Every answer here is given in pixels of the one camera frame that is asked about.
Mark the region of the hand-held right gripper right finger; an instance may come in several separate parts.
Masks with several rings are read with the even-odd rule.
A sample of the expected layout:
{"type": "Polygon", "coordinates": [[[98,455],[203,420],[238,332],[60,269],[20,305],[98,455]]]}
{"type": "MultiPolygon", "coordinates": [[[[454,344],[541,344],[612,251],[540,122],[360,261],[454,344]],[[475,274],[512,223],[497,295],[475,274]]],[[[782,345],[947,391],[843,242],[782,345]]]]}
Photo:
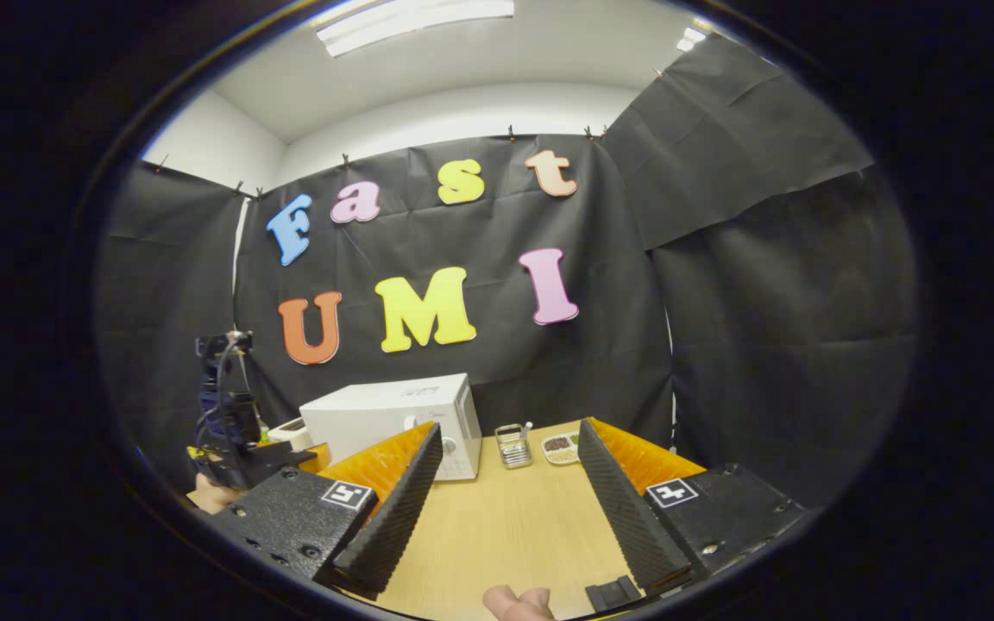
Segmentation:
{"type": "Polygon", "coordinates": [[[580,422],[577,459],[648,596],[721,574],[808,515],[738,463],[701,467],[595,417],[580,422]]]}

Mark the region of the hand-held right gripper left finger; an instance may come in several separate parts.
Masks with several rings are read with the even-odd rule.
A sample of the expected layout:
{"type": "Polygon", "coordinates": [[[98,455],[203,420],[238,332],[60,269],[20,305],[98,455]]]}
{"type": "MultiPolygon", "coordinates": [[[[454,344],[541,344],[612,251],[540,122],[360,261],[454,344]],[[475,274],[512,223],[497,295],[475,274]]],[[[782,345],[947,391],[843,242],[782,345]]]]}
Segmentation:
{"type": "Polygon", "coordinates": [[[318,473],[283,467],[210,521],[276,573],[375,599],[409,545],[443,453],[441,424],[425,422],[318,473]]]}

